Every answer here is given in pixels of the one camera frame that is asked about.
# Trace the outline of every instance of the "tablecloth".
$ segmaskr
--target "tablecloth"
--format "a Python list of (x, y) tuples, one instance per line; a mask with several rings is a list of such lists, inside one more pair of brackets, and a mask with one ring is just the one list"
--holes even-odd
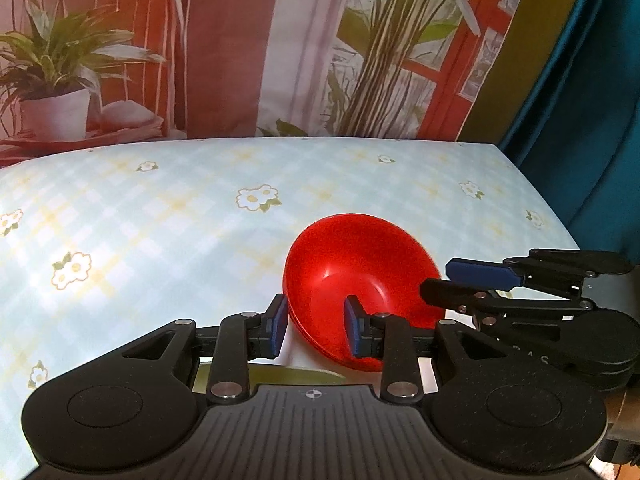
[[(499, 261), (577, 248), (492, 145), (180, 140), (1, 170), (0, 479), (35, 466), (20, 411), (44, 381), (177, 318), (207, 326), (263, 311), (282, 291), (296, 236), (343, 212), (405, 229), (443, 276), (455, 256)], [(376, 380), (322, 357), (291, 323), (277, 362)]]

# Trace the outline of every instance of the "metal pin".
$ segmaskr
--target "metal pin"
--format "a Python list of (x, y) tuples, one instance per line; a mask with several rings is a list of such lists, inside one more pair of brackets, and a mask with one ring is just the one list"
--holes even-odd
[(233, 399), (242, 393), (242, 386), (232, 381), (220, 381), (211, 387), (211, 394), (222, 399)]
[(391, 383), (386, 387), (386, 390), (394, 397), (400, 397), (401, 399), (415, 397), (420, 391), (418, 386), (408, 381), (397, 381), (395, 383)]

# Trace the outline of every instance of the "teal curtain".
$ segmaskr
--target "teal curtain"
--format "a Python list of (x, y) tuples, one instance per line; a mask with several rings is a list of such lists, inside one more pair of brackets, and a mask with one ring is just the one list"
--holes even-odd
[(640, 0), (577, 0), (500, 148), (583, 249), (640, 263)]

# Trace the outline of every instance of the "white flower print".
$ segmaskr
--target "white flower print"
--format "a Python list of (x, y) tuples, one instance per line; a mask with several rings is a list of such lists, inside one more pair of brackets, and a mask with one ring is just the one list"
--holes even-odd
[(89, 277), (91, 256), (83, 253), (67, 253), (62, 261), (53, 264), (51, 284), (64, 290), (69, 283), (84, 282)]
[(32, 390), (35, 390), (48, 378), (49, 371), (44, 367), (42, 361), (38, 361), (38, 363), (31, 369), (31, 375), (29, 376), (29, 382), (27, 383), (27, 386)]
[(477, 198), (478, 200), (482, 200), (484, 193), (480, 190), (477, 184), (474, 184), (471, 181), (460, 182), (460, 189), (464, 192), (465, 195), (470, 196), (471, 198)]
[(158, 169), (158, 165), (152, 160), (148, 160), (140, 164), (136, 171), (151, 171), (151, 170), (157, 170), (157, 169)]
[(533, 224), (533, 227), (535, 227), (536, 229), (542, 229), (542, 226), (545, 224), (545, 221), (538, 213), (536, 213), (535, 211), (529, 211), (528, 209), (527, 220), (530, 220)]
[(17, 229), (21, 218), (22, 209), (0, 215), (0, 236), (7, 236), (13, 229)]
[(236, 204), (240, 209), (249, 211), (262, 211), (266, 213), (273, 205), (281, 205), (278, 199), (278, 190), (269, 184), (264, 184), (255, 189), (239, 189), (236, 196)]
[(239, 189), (236, 196), (236, 203), (239, 208), (248, 209), (249, 211), (258, 211), (260, 209), (260, 196), (257, 189)]
[(269, 186), (269, 184), (264, 184), (264, 186), (260, 186), (257, 189), (258, 199), (260, 199), (261, 204), (266, 204), (272, 198), (278, 197), (278, 190), (274, 187)]

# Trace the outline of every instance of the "bamboo plant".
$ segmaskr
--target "bamboo plant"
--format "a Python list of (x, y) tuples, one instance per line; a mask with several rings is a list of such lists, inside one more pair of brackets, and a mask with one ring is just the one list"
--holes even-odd
[(456, 30), (455, 20), (435, 19), (451, 3), (479, 36), (480, 27), (467, 0), (374, 0), (368, 15), (345, 8), (337, 37), (362, 56), (362, 67), (348, 96), (336, 88), (335, 73), (329, 74), (330, 101), (335, 110), (344, 110), (335, 127), (338, 135), (389, 136), (407, 105), (411, 85), (411, 77), (401, 77), (402, 64), (417, 44), (446, 38)]

